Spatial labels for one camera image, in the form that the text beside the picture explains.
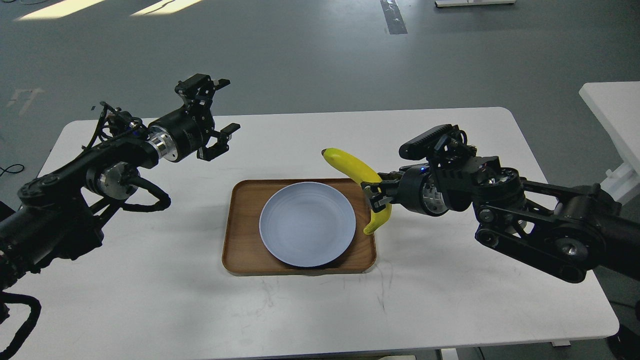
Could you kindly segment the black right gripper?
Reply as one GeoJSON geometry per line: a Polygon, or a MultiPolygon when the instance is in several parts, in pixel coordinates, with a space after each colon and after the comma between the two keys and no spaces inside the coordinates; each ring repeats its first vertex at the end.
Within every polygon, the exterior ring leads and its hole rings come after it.
{"type": "Polygon", "coordinates": [[[361,188],[371,191],[386,191],[367,195],[369,207],[375,213],[402,205],[410,212],[430,215],[424,201],[424,189],[429,180],[428,166],[405,166],[398,171],[369,173],[361,180],[361,188]]]}

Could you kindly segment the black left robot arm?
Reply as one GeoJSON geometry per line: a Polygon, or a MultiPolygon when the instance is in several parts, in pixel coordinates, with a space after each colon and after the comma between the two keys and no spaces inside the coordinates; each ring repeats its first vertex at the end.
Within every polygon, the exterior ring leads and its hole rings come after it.
{"type": "Polygon", "coordinates": [[[20,209],[2,210],[1,320],[9,317],[9,305],[25,305],[29,314],[1,351],[3,360],[23,346],[42,310],[35,297],[8,292],[10,287],[54,259],[76,260],[102,246],[103,227],[120,210],[144,214],[166,210],[169,194],[142,178],[139,168],[152,169],[163,158],[180,162],[192,153],[211,161],[229,150],[240,125],[216,130],[211,106],[215,93],[230,83],[201,73],[179,81],[174,92],[182,105],[149,125],[101,102],[98,123],[81,153],[18,190],[20,209]]]}

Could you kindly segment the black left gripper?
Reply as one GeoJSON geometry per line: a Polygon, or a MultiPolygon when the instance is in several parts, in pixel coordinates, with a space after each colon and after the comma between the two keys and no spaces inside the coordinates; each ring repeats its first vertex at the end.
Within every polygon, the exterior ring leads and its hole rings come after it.
{"type": "Polygon", "coordinates": [[[228,143],[233,133],[242,126],[230,123],[215,130],[211,107],[215,93],[230,84],[229,79],[212,79],[206,74],[179,80],[174,92],[183,105],[147,127],[148,143],[154,146],[159,158],[177,163],[196,153],[198,159],[210,162],[229,151],[228,143]],[[211,138],[215,138],[215,143],[207,146],[211,138]]]}

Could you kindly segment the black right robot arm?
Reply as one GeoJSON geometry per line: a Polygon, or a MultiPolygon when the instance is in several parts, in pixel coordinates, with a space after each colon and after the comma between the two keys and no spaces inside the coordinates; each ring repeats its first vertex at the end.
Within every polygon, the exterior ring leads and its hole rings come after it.
{"type": "Polygon", "coordinates": [[[439,217],[472,207],[475,239],[523,264],[573,284],[599,266],[638,280],[639,224],[620,216],[621,203],[601,185],[526,180],[497,156],[478,156],[452,124],[414,137],[398,154],[419,164],[360,182],[374,212],[398,204],[439,217]]]}

